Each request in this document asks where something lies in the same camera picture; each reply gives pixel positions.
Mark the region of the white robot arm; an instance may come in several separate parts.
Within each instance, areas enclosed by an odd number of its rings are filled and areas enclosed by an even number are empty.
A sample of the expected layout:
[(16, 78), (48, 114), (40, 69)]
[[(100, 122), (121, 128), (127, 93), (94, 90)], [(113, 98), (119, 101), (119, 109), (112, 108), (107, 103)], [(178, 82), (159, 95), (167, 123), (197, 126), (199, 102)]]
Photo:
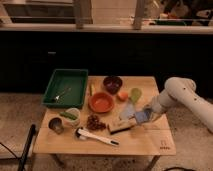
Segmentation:
[(176, 104), (187, 107), (213, 134), (213, 104), (196, 94), (196, 83), (189, 78), (170, 77), (164, 90), (144, 107), (152, 114), (166, 113)]

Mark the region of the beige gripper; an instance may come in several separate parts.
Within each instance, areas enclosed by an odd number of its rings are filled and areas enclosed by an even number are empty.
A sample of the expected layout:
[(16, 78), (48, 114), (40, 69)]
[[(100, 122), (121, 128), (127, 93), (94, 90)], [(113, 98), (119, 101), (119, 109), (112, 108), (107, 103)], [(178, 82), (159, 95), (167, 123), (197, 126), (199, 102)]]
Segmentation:
[(161, 114), (154, 112), (150, 105), (146, 105), (144, 107), (144, 111), (145, 111), (145, 113), (147, 115), (147, 118), (148, 118), (149, 122), (154, 122), (154, 121), (158, 120), (161, 117)]

